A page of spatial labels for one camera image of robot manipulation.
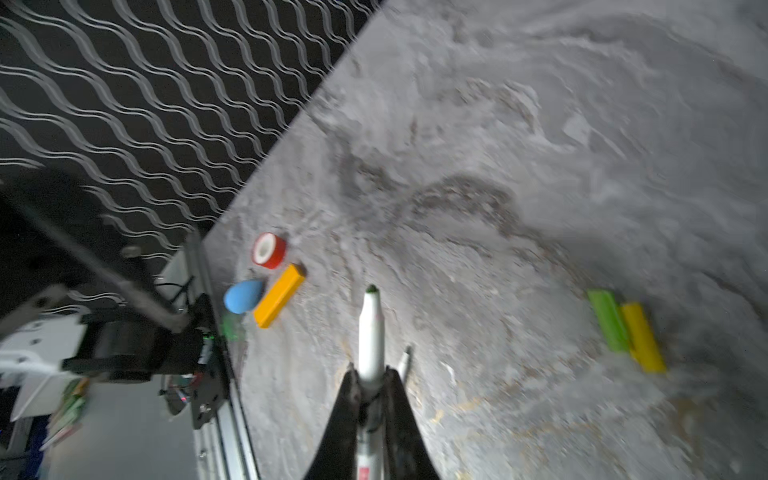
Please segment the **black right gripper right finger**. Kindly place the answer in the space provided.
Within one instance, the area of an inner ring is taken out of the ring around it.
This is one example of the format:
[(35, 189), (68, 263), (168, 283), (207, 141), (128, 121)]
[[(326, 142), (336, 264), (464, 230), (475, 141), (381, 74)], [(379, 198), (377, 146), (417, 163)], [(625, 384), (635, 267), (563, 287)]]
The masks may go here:
[(435, 469), (399, 373), (388, 367), (382, 385), (386, 479), (433, 479)]

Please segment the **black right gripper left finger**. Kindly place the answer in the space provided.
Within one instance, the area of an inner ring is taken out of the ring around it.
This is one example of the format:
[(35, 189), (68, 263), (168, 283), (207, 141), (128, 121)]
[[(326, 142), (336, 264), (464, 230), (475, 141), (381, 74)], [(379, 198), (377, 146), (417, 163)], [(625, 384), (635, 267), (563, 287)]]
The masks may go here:
[(362, 405), (359, 375), (349, 365), (305, 480), (356, 478), (357, 430)]

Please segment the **white pen green tip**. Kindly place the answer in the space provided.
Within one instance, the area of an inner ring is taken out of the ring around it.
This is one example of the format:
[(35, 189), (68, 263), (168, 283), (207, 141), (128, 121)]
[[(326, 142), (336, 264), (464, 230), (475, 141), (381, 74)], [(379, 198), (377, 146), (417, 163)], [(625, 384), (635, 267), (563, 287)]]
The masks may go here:
[(358, 363), (362, 391), (357, 436), (356, 478), (382, 479), (384, 474), (384, 419), (382, 409), (385, 362), (385, 322), (380, 290), (369, 285), (359, 315)]

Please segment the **yellow pen cap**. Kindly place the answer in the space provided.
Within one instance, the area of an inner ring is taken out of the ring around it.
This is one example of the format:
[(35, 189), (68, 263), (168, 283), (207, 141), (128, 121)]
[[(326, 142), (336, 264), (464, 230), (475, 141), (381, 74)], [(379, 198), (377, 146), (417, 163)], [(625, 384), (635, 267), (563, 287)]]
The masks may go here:
[(630, 354), (646, 373), (667, 372), (651, 325), (640, 303), (624, 303), (621, 312), (630, 337)]

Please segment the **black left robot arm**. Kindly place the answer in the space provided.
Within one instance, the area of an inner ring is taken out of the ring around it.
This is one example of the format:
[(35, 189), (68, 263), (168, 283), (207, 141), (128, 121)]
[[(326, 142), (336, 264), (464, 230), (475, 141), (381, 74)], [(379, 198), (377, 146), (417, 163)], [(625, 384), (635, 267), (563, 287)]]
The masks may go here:
[(66, 314), (80, 333), (63, 370), (114, 383), (201, 374), (208, 298), (180, 307), (81, 182), (56, 170), (1, 186), (1, 337)]

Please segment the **white pen green end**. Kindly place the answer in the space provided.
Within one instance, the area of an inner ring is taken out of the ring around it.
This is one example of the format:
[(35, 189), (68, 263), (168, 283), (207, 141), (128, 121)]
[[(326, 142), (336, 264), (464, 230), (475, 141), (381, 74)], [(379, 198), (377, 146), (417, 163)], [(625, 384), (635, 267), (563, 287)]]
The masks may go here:
[(399, 374), (399, 377), (403, 384), (407, 383), (408, 374), (410, 372), (411, 368), (411, 361), (413, 356), (413, 346), (408, 345), (399, 360), (398, 366), (397, 366), (397, 372)]

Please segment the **green pen cap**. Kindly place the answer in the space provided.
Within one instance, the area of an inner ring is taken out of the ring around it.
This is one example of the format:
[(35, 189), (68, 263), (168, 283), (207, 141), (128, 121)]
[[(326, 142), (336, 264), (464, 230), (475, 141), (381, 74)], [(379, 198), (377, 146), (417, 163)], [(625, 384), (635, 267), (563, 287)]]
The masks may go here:
[(614, 294), (608, 290), (589, 289), (587, 296), (609, 349), (628, 353), (629, 334)]

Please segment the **yellow rectangular block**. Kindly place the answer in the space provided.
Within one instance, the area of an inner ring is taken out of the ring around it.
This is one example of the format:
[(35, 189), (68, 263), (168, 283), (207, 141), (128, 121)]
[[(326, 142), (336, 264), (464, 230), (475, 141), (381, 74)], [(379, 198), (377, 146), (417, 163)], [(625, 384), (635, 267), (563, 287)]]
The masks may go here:
[(253, 311), (254, 321), (259, 328), (271, 326), (305, 278), (305, 268), (299, 264), (290, 264), (283, 271)]

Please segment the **blue egg-shaped sponge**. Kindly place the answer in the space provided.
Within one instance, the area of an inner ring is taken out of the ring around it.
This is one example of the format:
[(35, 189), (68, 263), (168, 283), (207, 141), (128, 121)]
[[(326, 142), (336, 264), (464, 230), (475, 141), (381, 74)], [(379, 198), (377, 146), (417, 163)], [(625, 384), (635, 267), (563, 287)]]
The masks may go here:
[(230, 286), (224, 294), (223, 302), (226, 309), (234, 314), (242, 315), (256, 308), (264, 291), (264, 281), (251, 279)]

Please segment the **red white tape roll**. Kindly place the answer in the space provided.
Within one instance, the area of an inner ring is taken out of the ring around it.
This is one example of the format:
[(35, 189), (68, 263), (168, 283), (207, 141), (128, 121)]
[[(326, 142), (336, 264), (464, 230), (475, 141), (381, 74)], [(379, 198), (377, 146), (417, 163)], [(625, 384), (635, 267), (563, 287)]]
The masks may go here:
[(257, 266), (274, 270), (282, 263), (286, 249), (285, 239), (272, 232), (265, 232), (257, 237), (251, 251), (251, 260)]

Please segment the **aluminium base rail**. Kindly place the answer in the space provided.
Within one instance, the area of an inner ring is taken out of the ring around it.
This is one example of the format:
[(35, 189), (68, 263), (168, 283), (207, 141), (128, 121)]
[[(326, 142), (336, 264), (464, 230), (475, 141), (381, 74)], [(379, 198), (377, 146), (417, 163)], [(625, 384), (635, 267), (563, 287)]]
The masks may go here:
[(250, 442), (225, 337), (224, 308), (214, 294), (210, 265), (199, 230), (192, 230), (166, 269), (184, 290), (174, 301), (199, 322), (203, 333), (200, 378), (189, 390), (193, 439), (200, 479), (257, 479)]

